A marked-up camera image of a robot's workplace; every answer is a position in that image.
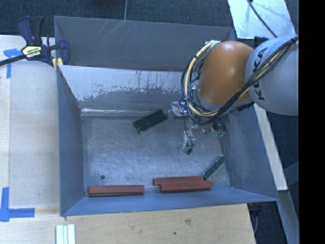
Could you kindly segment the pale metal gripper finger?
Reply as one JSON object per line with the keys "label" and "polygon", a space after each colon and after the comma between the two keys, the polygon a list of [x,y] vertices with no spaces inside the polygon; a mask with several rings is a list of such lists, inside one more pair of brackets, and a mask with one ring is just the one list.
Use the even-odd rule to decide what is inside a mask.
{"label": "pale metal gripper finger", "polygon": [[167,117],[169,120],[173,120],[177,117],[185,117],[184,108],[179,102],[171,102],[170,108],[167,111]]}
{"label": "pale metal gripper finger", "polygon": [[180,152],[181,153],[191,153],[193,150],[193,147],[195,146],[196,138],[193,135],[192,131],[184,131],[183,132],[183,142],[180,146]]}

